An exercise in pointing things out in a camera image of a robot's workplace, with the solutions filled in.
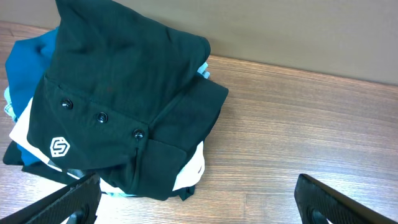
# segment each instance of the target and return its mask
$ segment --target pile of clothes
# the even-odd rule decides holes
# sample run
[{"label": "pile of clothes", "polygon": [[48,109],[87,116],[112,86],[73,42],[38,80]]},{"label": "pile of clothes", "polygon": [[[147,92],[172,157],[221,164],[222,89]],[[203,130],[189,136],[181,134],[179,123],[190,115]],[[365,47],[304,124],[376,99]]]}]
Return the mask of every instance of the pile of clothes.
[{"label": "pile of clothes", "polygon": [[116,197],[185,200],[228,89],[208,80],[208,41],[111,0],[56,0],[59,27],[17,41],[3,162],[63,184],[90,173]]}]

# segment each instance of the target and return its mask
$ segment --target wooden table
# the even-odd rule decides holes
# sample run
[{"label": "wooden table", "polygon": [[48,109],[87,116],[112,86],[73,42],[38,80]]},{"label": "wooden table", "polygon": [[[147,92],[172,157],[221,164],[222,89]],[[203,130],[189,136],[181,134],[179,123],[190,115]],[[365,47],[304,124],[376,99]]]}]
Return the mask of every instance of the wooden table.
[{"label": "wooden table", "polygon": [[[1,93],[14,42],[44,32],[0,22]],[[104,195],[97,223],[300,223],[300,173],[398,221],[398,87],[216,56],[208,64],[229,95],[194,196]],[[13,125],[0,113],[0,157]],[[62,186],[20,169],[0,164],[0,218]]]}]

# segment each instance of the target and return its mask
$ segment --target black button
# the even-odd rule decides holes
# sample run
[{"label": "black button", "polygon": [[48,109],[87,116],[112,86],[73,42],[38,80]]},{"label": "black button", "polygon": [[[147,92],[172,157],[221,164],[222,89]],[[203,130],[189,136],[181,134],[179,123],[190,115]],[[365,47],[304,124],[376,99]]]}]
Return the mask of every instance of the black button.
[{"label": "black button", "polygon": [[133,135],[136,139],[142,139],[144,137],[144,131],[137,129],[133,132]]},{"label": "black button", "polygon": [[106,123],[108,121],[108,115],[106,113],[104,113],[104,112],[100,112],[97,115],[97,120],[100,123]]},{"label": "black button", "polygon": [[65,108],[67,110],[71,110],[73,108],[73,103],[69,99],[63,99],[61,101],[61,105],[62,105],[63,108]]}]

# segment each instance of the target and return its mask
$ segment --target black plastic part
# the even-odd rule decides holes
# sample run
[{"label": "black plastic part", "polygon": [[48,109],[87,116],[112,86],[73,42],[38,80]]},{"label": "black plastic part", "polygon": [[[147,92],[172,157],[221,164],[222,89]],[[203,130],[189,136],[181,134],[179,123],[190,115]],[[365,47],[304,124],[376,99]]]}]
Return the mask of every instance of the black plastic part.
[{"label": "black plastic part", "polygon": [[3,218],[0,223],[61,223],[70,217],[68,223],[92,224],[100,199],[100,178],[91,174]]},{"label": "black plastic part", "polygon": [[294,197],[303,224],[397,224],[307,174],[299,175]]}]

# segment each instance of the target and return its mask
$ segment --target logo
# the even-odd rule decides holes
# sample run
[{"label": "logo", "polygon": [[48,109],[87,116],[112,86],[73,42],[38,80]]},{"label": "logo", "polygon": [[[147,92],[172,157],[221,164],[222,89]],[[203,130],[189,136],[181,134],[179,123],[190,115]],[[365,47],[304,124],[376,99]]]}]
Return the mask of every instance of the logo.
[{"label": "logo", "polygon": [[51,141],[51,156],[62,157],[67,154],[69,148],[70,145],[64,137],[55,137]]}]

